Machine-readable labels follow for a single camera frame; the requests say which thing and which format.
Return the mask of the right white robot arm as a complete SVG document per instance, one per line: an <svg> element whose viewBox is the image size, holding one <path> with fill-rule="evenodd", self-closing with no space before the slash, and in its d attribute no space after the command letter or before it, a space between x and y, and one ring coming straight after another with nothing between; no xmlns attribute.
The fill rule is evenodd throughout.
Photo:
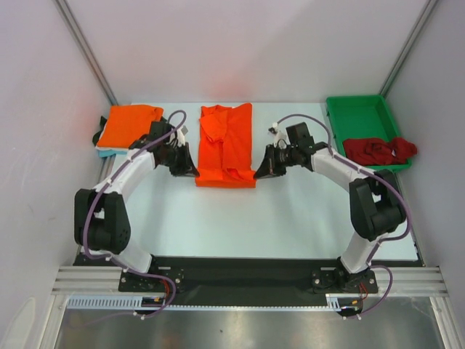
<svg viewBox="0 0 465 349"><path fill-rule="evenodd" d="M343 158L331 145L315 142L305 123L286 128L274 123L269 128L273 143L265 148L264 158L255 171L256 180L280 177L287 168L300 166L322 175L349 194L349 213L354 233L339 258L342 269L335 282L344 292L361 283L361 275L376 253L377 246L407 220L395 176L389 170L375 172Z"/></svg>

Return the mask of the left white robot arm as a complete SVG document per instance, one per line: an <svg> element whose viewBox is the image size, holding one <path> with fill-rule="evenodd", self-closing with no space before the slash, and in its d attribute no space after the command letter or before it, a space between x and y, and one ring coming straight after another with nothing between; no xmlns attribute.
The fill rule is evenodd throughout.
<svg viewBox="0 0 465 349"><path fill-rule="evenodd" d="M80 189L74 198L74 239L88 257L114 260L136 271L144 290L155 289L160 272L152 268L151 253L132 237L126 202L138 185L157 167L174 177L198 177L185 140L187 130L167 120L154 121L150 131L135 140L124 162L92 189Z"/></svg>

